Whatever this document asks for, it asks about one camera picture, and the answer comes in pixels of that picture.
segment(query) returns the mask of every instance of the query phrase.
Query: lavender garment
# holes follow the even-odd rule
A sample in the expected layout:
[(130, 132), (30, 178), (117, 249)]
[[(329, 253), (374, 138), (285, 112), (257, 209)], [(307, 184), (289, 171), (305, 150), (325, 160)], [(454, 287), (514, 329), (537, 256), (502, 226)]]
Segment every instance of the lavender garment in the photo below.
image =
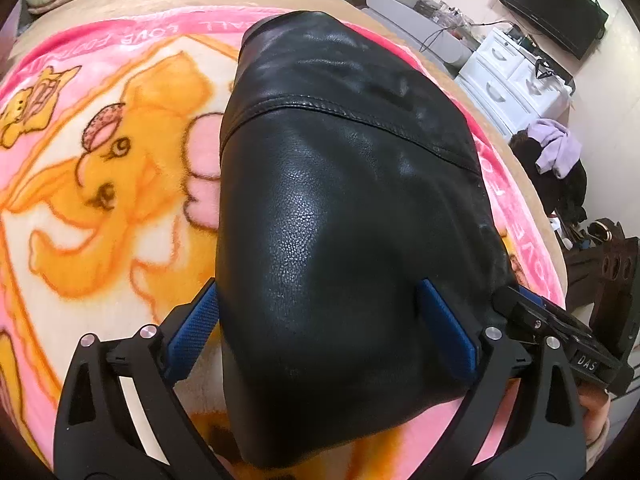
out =
[(538, 173), (553, 170), (558, 178), (567, 176), (571, 168), (580, 159), (582, 145), (569, 130), (552, 119), (533, 121), (527, 135), (542, 146), (542, 153), (536, 161)]

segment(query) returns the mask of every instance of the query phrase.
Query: pink blanket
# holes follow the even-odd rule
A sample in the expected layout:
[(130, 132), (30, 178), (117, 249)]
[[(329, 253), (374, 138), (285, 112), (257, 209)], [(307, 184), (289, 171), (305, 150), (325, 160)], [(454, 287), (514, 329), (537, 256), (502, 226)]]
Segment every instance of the pink blanket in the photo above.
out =
[[(218, 139), (206, 132), (220, 127), (242, 34), (282, 12), (187, 7), (83, 25), (43, 42), (0, 87), (0, 402), (49, 464), (78, 339), (87, 332), (129, 337), (189, 301), (213, 275), (220, 167)], [(405, 47), (349, 26), (430, 76)], [(516, 183), (471, 114), (449, 97), (474, 136), (519, 280), (562, 305)], [(216, 330), (190, 378), (176, 386), (207, 438), (228, 434), (221, 366)], [(508, 391), (477, 460), (495, 452), (513, 397)], [(284, 473), (404, 480), (459, 405), (436, 406)], [(148, 434), (141, 437), (161, 456)], [(228, 466), (238, 478), (274, 476)]]

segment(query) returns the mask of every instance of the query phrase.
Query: television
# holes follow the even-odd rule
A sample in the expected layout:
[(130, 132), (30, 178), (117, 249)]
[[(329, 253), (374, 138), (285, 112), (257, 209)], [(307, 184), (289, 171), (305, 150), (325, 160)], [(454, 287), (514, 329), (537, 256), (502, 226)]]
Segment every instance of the television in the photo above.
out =
[(604, 34), (609, 15), (593, 0), (500, 0), (582, 59)]

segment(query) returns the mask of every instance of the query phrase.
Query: black leather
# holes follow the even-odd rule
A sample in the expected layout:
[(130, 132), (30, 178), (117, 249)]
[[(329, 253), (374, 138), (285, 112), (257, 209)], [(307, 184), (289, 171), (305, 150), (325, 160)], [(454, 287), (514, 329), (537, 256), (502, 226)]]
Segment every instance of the black leather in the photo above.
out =
[(220, 137), (216, 281), (244, 459), (290, 465), (463, 394), (415, 285), (477, 343), (514, 276), (455, 105), (337, 20), (293, 12), (245, 35)]

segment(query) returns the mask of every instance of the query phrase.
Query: drawer handle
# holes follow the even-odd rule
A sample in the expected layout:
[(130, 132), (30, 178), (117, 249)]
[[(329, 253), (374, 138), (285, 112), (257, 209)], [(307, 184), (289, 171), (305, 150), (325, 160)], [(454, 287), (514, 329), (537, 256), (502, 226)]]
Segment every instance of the drawer handle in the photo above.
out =
[(528, 79), (525, 79), (527, 82), (527, 88), (529, 89), (529, 93), (532, 95), (542, 95), (542, 92)]
[(494, 48), (491, 49), (491, 52), (494, 53), (495, 59), (499, 59), (500, 61), (507, 61), (507, 58), (505, 58), (502, 54), (500, 54), (500, 52), (498, 52)]
[(504, 97), (502, 97), (500, 95), (500, 92), (498, 92), (495, 88), (491, 86), (491, 83), (486, 84), (486, 92), (489, 94), (489, 97), (494, 101), (496, 101), (497, 103), (505, 102)]

